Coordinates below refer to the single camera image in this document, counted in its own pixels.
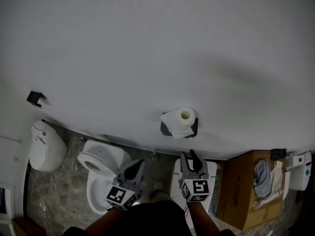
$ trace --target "cardboard box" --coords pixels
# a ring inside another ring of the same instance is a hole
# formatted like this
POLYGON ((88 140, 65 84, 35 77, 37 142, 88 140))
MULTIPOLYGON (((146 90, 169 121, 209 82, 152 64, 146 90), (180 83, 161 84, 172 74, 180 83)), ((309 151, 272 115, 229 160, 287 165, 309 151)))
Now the cardboard box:
POLYGON ((46 231, 30 218, 12 219, 16 236, 46 236, 46 231))
MULTIPOLYGON (((253 203, 260 200, 253 188, 254 166, 260 159, 270 160, 270 170, 274 161, 271 151, 251 151, 225 162, 220 192, 217 218, 239 229, 247 230, 279 218, 282 210, 283 195, 254 210, 253 203)), ((284 189, 285 159, 282 164, 282 187, 284 189)))

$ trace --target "white paper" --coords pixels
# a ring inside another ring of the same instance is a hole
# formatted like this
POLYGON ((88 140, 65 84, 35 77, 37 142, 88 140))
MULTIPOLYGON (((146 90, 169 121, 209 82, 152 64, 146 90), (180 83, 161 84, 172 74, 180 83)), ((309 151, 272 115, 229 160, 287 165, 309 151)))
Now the white paper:
POLYGON ((174 139, 193 134, 191 126, 195 122, 195 113, 189 107, 181 107, 167 112, 161 115, 161 120, 167 126, 174 139))
POLYGON ((174 137, 174 139, 180 139, 180 138, 192 135, 193 130, 191 128, 188 128, 181 132, 171 132, 171 134, 174 137))

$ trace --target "toilet paper roll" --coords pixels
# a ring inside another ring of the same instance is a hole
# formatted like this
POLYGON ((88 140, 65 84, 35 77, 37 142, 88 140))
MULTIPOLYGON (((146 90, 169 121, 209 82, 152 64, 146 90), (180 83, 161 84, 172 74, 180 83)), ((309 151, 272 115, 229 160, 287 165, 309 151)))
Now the toilet paper roll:
POLYGON ((195 112, 189 107, 181 107, 161 115, 161 120, 171 133, 191 130, 190 127, 194 124, 195 118, 195 112))

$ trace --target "person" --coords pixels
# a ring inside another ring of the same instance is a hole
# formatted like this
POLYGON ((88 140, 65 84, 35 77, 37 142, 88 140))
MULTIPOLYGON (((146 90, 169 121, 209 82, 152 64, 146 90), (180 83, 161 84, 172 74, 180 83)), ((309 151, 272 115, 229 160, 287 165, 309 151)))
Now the person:
MULTIPOLYGON (((63 236, 190 236, 184 211, 168 196, 161 182, 154 185, 150 203, 132 206, 128 211, 109 210, 85 230, 69 228, 63 236)), ((235 236, 230 230, 220 230, 201 202, 188 202, 188 209, 197 236, 235 236)))

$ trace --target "toilet paper holder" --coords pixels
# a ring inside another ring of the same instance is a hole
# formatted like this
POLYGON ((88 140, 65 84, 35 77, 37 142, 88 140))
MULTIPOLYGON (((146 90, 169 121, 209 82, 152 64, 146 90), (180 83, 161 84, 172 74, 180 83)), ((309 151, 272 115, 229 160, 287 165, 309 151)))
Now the toilet paper holder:
MULTIPOLYGON (((198 118, 195 119, 195 122, 191 126, 191 129, 193 131, 193 134, 189 135, 189 136, 185 136, 184 138, 193 138, 197 135, 197 133, 198 133, 198 118)), ((164 124, 163 121, 161 121, 160 130, 164 136, 172 136, 171 132, 169 132, 167 126, 164 124)))
POLYGON ((38 103, 39 99, 47 99, 42 93, 31 91, 28 98, 26 99, 32 105, 41 108, 41 104, 38 103))

